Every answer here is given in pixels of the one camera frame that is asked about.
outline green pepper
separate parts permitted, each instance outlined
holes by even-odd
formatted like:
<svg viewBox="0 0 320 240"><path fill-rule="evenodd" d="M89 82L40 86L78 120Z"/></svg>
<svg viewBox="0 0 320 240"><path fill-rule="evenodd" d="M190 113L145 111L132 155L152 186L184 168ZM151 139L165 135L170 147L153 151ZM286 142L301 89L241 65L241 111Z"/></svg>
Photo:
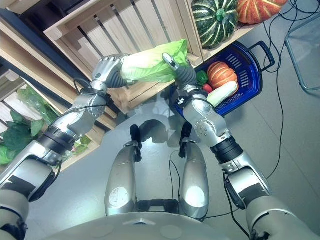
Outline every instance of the green pepper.
<svg viewBox="0 0 320 240"><path fill-rule="evenodd" d="M208 82L208 75L205 71L198 71L196 73L196 82L201 87Z"/></svg>

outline gray floor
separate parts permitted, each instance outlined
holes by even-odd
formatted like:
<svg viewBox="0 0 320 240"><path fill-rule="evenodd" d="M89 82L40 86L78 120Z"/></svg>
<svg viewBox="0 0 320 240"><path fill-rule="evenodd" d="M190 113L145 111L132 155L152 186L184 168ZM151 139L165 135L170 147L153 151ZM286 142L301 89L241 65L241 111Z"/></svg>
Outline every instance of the gray floor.
<svg viewBox="0 0 320 240"><path fill-rule="evenodd" d="M300 7L304 10L310 10L315 5L312 4L315 0L303 2L306 5L300 4ZM283 43L289 24L282 19L276 20L272 39L277 46ZM302 74L311 86L320 85L319 27L318 20L308 26L306 32L299 31L292 40L303 69ZM247 47L260 40L268 40L263 25L240 39ZM259 60L264 59L261 52L256 52L256 55ZM268 175L279 155L282 117L276 74L263 73L263 84L259 96L228 114L225 119L238 143ZM320 235L320 91L314 94L302 91L286 47L279 71L279 92L284 110L281 160L269 182L274 195ZM42 239L105 216L104 197L108 175L118 151L130 139L129 128L132 124L141 126L145 123L147 133L142 148L143 160L136 164L138 199L171 197L168 161L171 153L178 149L183 120L169 109L163 95L158 94L139 106L131 113L132 117L105 135L99 149L62 172L45 196L30 205L26 239ZM202 142L199 145L206 158L209 177L208 216L227 213L229 206L221 169L210 150ZM184 161L177 152L172 154L172 160L182 174ZM174 171L173 179L177 195L178 178ZM243 211L237 211L235 216L242 225L246 225ZM230 215L207 219L204 223L224 232L231 239L246 239Z"/></svg>

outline blue plastic basket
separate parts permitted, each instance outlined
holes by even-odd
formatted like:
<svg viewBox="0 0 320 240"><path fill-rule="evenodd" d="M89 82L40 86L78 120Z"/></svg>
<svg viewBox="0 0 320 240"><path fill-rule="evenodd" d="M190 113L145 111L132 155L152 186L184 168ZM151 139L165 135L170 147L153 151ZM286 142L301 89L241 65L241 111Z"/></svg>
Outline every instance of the blue plastic basket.
<svg viewBox="0 0 320 240"><path fill-rule="evenodd" d="M251 52L257 46L262 47L269 59L269 65L263 69L261 69L255 55ZM199 72L203 70L207 72L208 67L214 62L225 62L235 71L238 77L238 91L215 108L218 114L224 116L261 93L263 88L262 72L272 67L275 64L275 59L263 41L257 42L250 48L235 41L201 64L195 71ZM176 105L175 108L182 114L182 110L179 109L180 107Z"/></svg>

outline green striped squash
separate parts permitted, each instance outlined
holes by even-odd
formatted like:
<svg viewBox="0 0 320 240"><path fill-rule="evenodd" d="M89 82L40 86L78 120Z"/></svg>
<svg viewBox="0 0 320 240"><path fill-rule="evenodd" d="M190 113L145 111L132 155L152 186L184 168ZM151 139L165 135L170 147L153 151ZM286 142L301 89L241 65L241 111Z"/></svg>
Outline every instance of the green striped squash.
<svg viewBox="0 0 320 240"><path fill-rule="evenodd" d="M194 0L191 4L203 48L227 40L238 24L238 0Z"/></svg>

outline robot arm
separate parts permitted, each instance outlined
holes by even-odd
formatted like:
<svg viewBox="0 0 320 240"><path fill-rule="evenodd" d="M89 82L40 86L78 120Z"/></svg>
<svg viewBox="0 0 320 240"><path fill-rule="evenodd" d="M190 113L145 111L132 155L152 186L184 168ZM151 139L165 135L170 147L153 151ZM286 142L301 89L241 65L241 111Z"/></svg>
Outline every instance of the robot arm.
<svg viewBox="0 0 320 240"><path fill-rule="evenodd" d="M227 176L224 184L233 203L246 209L251 239L320 240L282 202L271 196L270 185L262 172L237 144L224 118L206 101L205 93L196 88L194 69L179 66L167 53L162 58L175 71L178 87L184 93L178 101L183 105L184 118L215 154Z"/></svg>
<svg viewBox="0 0 320 240"><path fill-rule="evenodd" d="M29 202L42 197L57 178L52 167L88 133L109 103L108 88L126 85L119 70L125 55L102 58L92 74L90 88L83 88L73 106L32 141L0 177L0 239L25 238Z"/></svg>

